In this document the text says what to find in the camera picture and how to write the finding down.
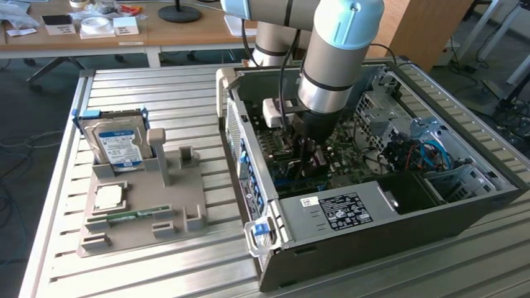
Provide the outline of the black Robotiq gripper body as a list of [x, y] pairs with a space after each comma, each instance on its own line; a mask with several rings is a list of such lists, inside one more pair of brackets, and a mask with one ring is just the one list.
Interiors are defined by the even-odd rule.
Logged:
[[297, 112], [293, 121], [294, 132], [292, 134], [293, 144], [302, 139], [316, 145], [322, 145], [336, 131], [341, 112], [321, 114], [312, 110]]

